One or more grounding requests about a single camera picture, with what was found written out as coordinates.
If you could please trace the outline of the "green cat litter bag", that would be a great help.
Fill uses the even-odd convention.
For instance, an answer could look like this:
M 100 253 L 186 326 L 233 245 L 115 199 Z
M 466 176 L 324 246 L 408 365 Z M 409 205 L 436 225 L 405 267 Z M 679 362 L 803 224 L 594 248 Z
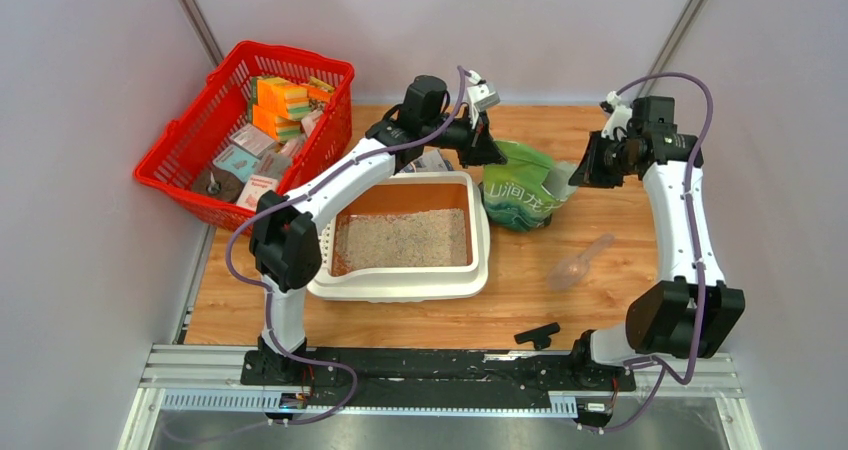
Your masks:
M 507 162 L 485 166 L 479 185 L 489 221 L 515 232 L 548 226 L 577 190 L 569 184 L 577 165 L 515 141 L 496 145 Z

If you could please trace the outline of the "clear plastic scoop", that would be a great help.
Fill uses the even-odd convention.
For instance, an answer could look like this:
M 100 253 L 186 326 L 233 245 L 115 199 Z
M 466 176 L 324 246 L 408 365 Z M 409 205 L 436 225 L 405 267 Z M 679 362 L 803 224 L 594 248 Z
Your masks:
M 615 241 L 612 234 L 604 234 L 589 244 L 579 254 L 560 260 L 548 273 L 547 285 L 552 291 L 565 291 L 583 279 L 591 268 L 591 261 Z

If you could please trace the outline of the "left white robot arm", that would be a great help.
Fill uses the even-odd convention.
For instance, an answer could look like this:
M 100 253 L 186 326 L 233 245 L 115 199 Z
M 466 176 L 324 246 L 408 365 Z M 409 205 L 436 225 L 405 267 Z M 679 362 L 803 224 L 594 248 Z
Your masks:
M 474 71 L 460 69 L 459 74 L 455 100 L 442 79 L 417 76 L 403 101 L 374 123 L 348 155 L 284 195 L 269 191 L 260 198 L 249 242 L 266 293 L 259 351 L 279 383 L 296 383 L 312 362 L 302 354 L 304 300 L 322 263 L 319 234 L 330 220 L 427 146 L 455 151 L 463 167 L 506 163 L 487 115 L 500 102 L 497 90 Z

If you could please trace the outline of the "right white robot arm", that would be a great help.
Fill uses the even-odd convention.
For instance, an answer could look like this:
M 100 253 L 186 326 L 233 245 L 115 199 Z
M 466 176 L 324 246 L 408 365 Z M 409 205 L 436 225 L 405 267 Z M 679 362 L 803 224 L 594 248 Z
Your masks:
M 729 286 L 712 249 L 703 206 L 699 139 L 681 134 L 670 97 L 627 104 L 616 92 L 600 104 L 604 127 L 590 134 L 569 183 L 611 189 L 627 176 L 642 182 L 651 207 L 658 267 L 656 283 L 628 307 L 624 323 L 585 332 L 570 374 L 598 387 L 611 368 L 656 362 L 663 355 L 694 362 L 720 349 L 746 302 Z

